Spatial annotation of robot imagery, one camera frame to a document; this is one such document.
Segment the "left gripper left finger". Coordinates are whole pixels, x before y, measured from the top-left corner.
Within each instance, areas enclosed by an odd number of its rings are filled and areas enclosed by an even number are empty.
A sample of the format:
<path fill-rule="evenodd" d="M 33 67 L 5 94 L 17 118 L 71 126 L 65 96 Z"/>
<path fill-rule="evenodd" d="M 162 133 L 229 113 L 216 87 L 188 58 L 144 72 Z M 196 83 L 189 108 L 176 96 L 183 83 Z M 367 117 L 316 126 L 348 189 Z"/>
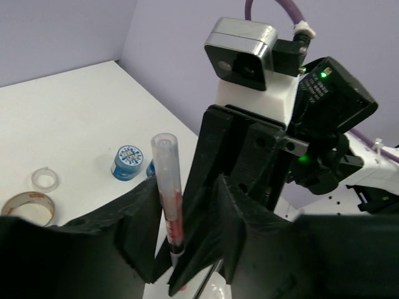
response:
<path fill-rule="evenodd" d="M 141 298 L 154 281 L 156 179 L 62 226 L 1 218 L 2 298 Z"/>

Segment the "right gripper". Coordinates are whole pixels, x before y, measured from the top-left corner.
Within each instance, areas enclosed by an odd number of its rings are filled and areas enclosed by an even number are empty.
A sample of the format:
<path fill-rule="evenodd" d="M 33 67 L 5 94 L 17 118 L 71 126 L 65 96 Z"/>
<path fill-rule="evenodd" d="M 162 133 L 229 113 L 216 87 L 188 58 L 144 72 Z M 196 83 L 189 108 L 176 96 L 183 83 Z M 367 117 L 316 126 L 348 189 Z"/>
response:
<path fill-rule="evenodd" d="M 305 155 L 308 146 L 276 121 L 231 105 L 211 105 L 203 115 L 186 183 L 186 208 L 203 202 L 222 174 L 273 211 L 293 159 Z"/>

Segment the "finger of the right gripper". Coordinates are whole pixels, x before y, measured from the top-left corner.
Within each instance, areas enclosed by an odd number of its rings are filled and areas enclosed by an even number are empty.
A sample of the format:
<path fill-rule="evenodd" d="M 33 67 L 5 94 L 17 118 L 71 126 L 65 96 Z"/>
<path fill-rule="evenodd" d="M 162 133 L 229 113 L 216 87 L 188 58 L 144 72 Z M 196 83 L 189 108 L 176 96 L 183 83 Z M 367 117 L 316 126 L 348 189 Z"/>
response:
<path fill-rule="evenodd" d="M 218 178 L 230 174 L 237 159 L 237 115 L 227 108 L 209 108 L 203 115 L 183 194 L 186 248 L 170 280 L 175 296 L 198 272 L 221 258 Z"/>

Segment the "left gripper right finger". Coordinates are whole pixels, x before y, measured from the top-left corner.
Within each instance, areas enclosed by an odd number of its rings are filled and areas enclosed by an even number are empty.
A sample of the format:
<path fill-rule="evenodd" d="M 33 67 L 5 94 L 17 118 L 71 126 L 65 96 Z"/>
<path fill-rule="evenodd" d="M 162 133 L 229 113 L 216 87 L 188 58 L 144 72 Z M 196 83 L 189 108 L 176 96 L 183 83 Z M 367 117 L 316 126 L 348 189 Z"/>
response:
<path fill-rule="evenodd" d="M 224 277 L 234 298 L 397 298 L 397 216 L 289 222 L 217 180 Z"/>

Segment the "clear pen cap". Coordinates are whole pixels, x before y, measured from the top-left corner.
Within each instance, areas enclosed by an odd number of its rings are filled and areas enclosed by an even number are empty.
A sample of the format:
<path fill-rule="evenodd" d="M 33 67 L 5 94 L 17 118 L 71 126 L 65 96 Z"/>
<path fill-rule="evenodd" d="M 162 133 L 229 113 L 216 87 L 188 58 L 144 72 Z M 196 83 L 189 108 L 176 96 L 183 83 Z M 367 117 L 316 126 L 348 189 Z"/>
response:
<path fill-rule="evenodd" d="M 178 210 L 181 207 L 180 160 L 177 137 L 171 133 L 157 134 L 151 139 L 151 150 L 165 217 L 169 221 L 174 221 L 179 218 Z"/>

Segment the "red pen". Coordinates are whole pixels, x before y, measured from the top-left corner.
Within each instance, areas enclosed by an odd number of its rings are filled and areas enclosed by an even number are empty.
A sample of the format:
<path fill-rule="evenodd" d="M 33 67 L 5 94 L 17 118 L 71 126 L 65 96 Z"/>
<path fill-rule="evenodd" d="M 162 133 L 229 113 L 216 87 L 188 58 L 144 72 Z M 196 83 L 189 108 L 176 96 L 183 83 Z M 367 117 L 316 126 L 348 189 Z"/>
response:
<path fill-rule="evenodd" d="M 171 264 L 175 268 L 185 251 L 185 233 L 183 228 L 183 198 L 180 191 L 174 194 L 161 194 L 161 204 L 166 224 L 166 239 Z"/>

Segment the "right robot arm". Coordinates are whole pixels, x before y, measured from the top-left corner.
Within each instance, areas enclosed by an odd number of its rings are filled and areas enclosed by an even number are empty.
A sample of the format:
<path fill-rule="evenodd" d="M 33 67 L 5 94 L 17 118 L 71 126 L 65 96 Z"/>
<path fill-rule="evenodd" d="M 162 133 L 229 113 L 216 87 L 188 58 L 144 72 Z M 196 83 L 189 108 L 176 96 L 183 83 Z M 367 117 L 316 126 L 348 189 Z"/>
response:
<path fill-rule="evenodd" d="M 353 181 L 365 160 L 346 133 L 377 109 L 335 59 L 307 65 L 287 129 L 232 105 L 210 106 L 184 193 L 186 249 L 175 295 L 222 261 L 234 298 L 397 298 L 398 203 L 373 199 L 382 187 Z M 324 195 L 346 184 L 366 216 L 274 212 L 286 183 Z"/>

